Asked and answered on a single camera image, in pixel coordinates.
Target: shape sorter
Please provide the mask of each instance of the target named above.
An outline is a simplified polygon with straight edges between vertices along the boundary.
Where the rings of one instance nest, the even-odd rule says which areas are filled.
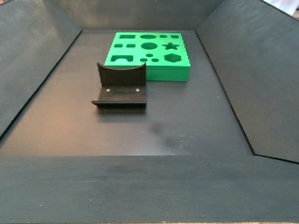
[[[191,62],[181,33],[118,32],[106,67],[131,68],[146,63],[148,81],[187,81]]]

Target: bin floor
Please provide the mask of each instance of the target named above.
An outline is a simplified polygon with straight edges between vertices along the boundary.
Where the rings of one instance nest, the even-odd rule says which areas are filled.
[[[8,131],[0,156],[226,156],[250,154],[194,31],[182,31],[189,82],[147,82],[147,109],[98,109],[98,62],[114,31],[84,31]]]

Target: hexagonal hole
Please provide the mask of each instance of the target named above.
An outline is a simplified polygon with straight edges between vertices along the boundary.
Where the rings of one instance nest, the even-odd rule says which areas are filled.
[[[165,60],[175,63],[175,62],[183,60],[183,57],[175,53],[170,53],[170,54],[165,55]]]

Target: black bracket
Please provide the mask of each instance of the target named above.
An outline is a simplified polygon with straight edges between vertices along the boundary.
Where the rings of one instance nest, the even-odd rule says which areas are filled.
[[[102,83],[96,106],[144,106],[146,64],[130,69],[115,69],[98,63]]]

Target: circular hole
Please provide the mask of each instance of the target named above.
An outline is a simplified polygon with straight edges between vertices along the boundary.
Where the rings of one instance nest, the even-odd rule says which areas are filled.
[[[154,50],[158,47],[158,44],[155,44],[155,43],[144,43],[144,44],[142,44],[142,47],[146,50]]]
[[[155,35],[146,34],[146,35],[142,35],[140,38],[142,39],[155,39]]]

